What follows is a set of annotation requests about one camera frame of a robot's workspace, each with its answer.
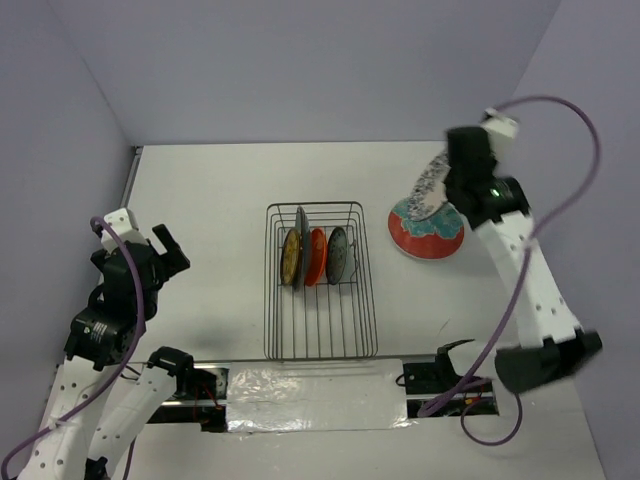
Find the grey plate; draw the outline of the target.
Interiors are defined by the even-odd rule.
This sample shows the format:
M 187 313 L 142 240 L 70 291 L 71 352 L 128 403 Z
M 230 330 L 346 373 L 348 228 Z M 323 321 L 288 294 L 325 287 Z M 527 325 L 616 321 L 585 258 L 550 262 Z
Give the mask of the grey plate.
M 309 221 L 306 211 L 301 205 L 299 205 L 296 210 L 295 229 L 300 234 L 300 255 L 298 270 L 294 280 L 294 288 L 299 290 L 304 286 L 311 255 L 311 233 Z

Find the red teal patterned plate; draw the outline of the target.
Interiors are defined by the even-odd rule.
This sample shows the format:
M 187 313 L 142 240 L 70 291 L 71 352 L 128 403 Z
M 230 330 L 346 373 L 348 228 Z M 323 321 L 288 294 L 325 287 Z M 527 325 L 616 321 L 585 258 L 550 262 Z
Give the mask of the red teal patterned plate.
M 387 227 L 395 245 L 419 260 L 450 257 L 460 249 L 465 237 L 462 217 L 451 206 L 443 206 L 425 220 L 412 220 L 407 199 L 391 209 Z

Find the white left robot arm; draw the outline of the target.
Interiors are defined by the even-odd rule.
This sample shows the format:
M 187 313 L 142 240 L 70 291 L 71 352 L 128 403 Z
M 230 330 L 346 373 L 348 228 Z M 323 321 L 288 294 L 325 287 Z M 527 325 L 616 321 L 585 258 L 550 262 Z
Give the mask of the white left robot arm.
M 16 448 L 32 450 L 21 479 L 111 477 L 160 405 L 195 389 L 192 355 L 161 347 L 124 399 L 104 411 L 147 321 L 157 313 L 159 291 L 189 269 L 190 261 L 163 224 L 152 229 L 165 248 L 158 253 L 126 208 L 92 218 L 91 226 L 102 245 L 91 256 L 102 280 L 71 322 L 45 426 Z

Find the white blue floral plate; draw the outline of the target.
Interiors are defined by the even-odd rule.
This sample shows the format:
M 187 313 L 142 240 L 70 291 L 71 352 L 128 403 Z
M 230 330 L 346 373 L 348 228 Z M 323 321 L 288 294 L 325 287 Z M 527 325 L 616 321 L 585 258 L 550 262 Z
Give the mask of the white blue floral plate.
M 424 168 L 408 197 L 409 218 L 424 221 L 447 203 L 444 180 L 449 172 L 445 150 L 436 155 Z

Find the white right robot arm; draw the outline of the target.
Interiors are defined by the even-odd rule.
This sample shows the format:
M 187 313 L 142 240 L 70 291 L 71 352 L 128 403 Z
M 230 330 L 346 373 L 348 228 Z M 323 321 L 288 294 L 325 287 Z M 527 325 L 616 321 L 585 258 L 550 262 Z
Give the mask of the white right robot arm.
M 495 174 L 490 135 L 481 126 L 447 130 L 449 203 L 463 215 L 489 252 L 505 288 L 519 343 L 495 354 L 498 379 L 522 394 L 571 377 L 598 355 L 602 340 L 585 330 L 565 303 L 550 268 L 532 238 L 534 218 L 513 177 Z

